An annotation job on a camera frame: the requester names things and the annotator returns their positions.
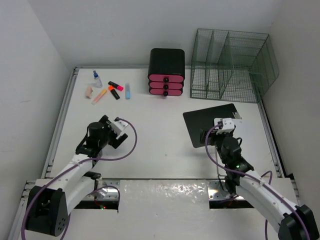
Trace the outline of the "pale orange highlighter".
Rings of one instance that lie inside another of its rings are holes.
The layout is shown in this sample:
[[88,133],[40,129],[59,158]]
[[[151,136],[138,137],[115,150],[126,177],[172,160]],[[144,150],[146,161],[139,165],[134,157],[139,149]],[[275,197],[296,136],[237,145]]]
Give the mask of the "pale orange highlighter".
[[92,105],[95,105],[100,101],[100,99],[107,93],[107,89],[103,89],[91,102]]

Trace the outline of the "black orange highlighter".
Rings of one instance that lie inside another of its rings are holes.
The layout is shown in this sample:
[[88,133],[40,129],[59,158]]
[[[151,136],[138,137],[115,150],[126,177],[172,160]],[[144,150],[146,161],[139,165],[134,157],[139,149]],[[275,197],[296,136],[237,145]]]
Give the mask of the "black orange highlighter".
[[110,85],[108,89],[116,100],[120,99],[120,96],[118,95],[116,89],[113,86]]

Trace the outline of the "small spray bottle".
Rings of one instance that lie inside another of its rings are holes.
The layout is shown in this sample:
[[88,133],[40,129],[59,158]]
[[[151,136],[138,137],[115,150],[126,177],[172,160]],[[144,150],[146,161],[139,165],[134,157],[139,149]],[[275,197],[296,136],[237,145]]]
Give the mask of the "small spray bottle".
[[103,83],[101,81],[100,76],[98,75],[98,73],[95,70],[93,70],[93,77],[94,77],[94,81],[95,81],[95,86],[97,88],[102,88],[103,87]]

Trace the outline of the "light blue highlighter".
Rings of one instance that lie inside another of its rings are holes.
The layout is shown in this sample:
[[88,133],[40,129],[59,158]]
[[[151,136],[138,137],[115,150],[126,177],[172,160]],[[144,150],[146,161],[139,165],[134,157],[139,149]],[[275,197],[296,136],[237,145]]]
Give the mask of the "light blue highlighter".
[[130,100],[131,99],[131,91],[130,91],[130,84],[125,84],[125,99]]

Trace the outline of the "black pink highlighter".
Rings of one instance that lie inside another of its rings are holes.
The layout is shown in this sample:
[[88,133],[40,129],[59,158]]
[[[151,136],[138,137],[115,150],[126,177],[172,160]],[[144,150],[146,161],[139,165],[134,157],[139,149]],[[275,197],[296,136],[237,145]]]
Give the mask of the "black pink highlighter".
[[113,88],[119,90],[119,91],[123,91],[124,90],[124,87],[115,83],[115,82],[112,82],[112,81],[109,81],[108,82],[108,85],[112,86]]

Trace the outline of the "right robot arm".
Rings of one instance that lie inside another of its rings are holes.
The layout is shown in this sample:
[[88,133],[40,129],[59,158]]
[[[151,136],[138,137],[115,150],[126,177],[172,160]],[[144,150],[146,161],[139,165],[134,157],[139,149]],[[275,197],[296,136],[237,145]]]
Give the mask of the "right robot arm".
[[298,206],[278,193],[264,181],[241,155],[241,140],[233,132],[225,132],[219,125],[202,131],[200,142],[207,148],[214,146],[222,158],[219,168],[226,171],[224,187],[230,195],[243,197],[268,221],[280,240],[318,240],[320,232],[307,206]]

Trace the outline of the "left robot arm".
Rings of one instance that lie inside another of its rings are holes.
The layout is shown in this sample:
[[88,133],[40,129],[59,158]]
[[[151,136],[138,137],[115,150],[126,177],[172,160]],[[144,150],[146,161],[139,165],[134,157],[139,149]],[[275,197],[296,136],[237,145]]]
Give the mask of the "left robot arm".
[[63,238],[72,210],[85,197],[102,200],[114,188],[104,185],[101,175],[92,169],[103,161],[102,151],[106,146],[116,149],[127,139],[124,131],[130,125],[125,119],[110,120],[104,115],[87,126],[84,138],[66,167],[47,183],[38,180],[30,190],[21,239],[26,238],[26,230]]

